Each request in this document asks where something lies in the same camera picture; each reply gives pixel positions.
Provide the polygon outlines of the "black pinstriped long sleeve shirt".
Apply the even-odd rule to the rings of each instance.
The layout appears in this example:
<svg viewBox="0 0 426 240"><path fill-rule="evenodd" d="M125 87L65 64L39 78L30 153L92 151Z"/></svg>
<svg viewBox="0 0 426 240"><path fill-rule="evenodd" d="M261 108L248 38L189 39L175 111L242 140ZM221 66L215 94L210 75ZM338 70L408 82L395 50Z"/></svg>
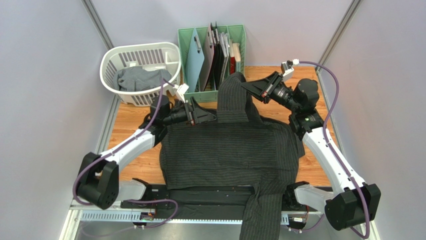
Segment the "black pinstriped long sleeve shirt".
<svg viewBox="0 0 426 240"><path fill-rule="evenodd" d="M283 195L296 181L305 149L288 124L259 114L245 81L236 72L222 83L216 120L170 125L159 163L169 189L252 186L239 237L276 240Z"/></svg>

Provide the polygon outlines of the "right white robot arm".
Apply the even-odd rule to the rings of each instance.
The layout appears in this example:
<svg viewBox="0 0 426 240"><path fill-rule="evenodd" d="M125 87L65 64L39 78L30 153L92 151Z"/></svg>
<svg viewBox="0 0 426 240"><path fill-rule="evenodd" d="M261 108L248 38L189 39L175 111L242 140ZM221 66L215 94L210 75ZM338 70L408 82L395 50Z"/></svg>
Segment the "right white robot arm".
<svg viewBox="0 0 426 240"><path fill-rule="evenodd" d="M361 224L369 226L376 217L381 191L376 184L367 184L356 173L324 126L316 110L320 97L318 82L304 78L291 88L275 71L266 78L244 82L241 86L260 102L267 104L273 100L291 111L291 129L314 154L331 183L331 192L305 181L293 183L284 196L287 205L320 211L337 231Z"/></svg>

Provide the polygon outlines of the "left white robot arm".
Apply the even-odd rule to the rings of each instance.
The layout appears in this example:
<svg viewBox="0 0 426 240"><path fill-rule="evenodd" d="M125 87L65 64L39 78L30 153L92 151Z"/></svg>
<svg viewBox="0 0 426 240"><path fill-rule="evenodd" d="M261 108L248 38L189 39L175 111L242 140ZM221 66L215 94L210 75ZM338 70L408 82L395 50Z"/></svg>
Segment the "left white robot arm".
<svg viewBox="0 0 426 240"><path fill-rule="evenodd" d="M94 205L102 210L115 202L140 201L148 183L140 179L120 181L121 171L139 155L157 146L167 135L168 126L204 124L217 119L213 110L200 106L192 97L171 103L165 95L154 98L150 112L138 129L115 147L96 154L87 153L81 162L72 192L82 205Z"/></svg>

